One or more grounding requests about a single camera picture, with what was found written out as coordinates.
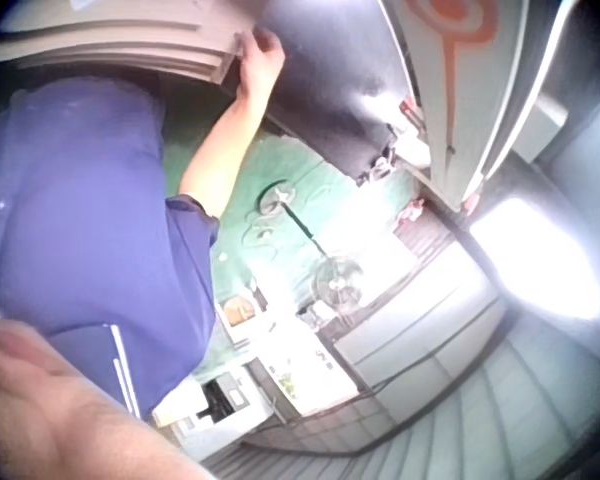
bright light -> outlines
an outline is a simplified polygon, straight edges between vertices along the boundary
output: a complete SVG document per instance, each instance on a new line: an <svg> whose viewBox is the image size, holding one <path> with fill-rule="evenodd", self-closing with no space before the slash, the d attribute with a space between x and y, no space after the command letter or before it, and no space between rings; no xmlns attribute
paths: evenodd
<svg viewBox="0 0 600 480"><path fill-rule="evenodd" d="M471 234L523 301L567 317L600 314L600 285L582 247L524 201L504 201Z"/></svg>

wall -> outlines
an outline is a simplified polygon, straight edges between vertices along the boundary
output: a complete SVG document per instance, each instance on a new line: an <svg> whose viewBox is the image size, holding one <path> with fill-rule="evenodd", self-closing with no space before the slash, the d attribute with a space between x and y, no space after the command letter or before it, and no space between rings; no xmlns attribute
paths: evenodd
<svg viewBox="0 0 600 480"><path fill-rule="evenodd" d="M557 141L539 164L584 217L600 250L600 106L585 128Z"/></svg>
<svg viewBox="0 0 600 480"><path fill-rule="evenodd" d="M484 347L505 311L482 271L453 243L389 303L335 343L375 395L289 425L271 419L245 442L303 452L351 453L366 447L448 388ZM383 385L391 376L395 380Z"/></svg>
<svg viewBox="0 0 600 480"><path fill-rule="evenodd" d="M599 418L600 358L527 314L453 395L368 453L312 457L241 446L205 465L221 479L533 480Z"/></svg>

green floor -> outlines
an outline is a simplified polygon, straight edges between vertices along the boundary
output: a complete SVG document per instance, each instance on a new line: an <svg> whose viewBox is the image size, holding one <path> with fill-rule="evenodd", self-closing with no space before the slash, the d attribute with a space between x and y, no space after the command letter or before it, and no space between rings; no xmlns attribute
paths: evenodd
<svg viewBox="0 0 600 480"><path fill-rule="evenodd" d="M64 68L61 75L70 72ZM0 71L0 110L13 91L57 76L57 68ZM182 171L230 99L215 85L176 77L161 80L167 192L174 193ZM212 251L218 301L239 292L252 276L275 285L296 304L310 295L308 279L319 253L286 216L267 220L255 211L259 193L281 179L296 187L292 208L325 249L345 255L391 228L395 214L409 200L411 185L409 175L399 172L360 190L300 141L261 131L245 159Z"/></svg>

short sleeve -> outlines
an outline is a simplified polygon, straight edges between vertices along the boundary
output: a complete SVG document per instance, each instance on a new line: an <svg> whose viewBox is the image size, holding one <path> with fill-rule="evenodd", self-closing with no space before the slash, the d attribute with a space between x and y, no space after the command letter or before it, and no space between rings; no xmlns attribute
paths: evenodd
<svg viewBox="0 0 600 480"><path fill-rule="evenodd" d="M200 203L184 193L167 198L166 204L183 236L208 237L208 247L213 246L220 228L217 218L207 215Z"/></svg>

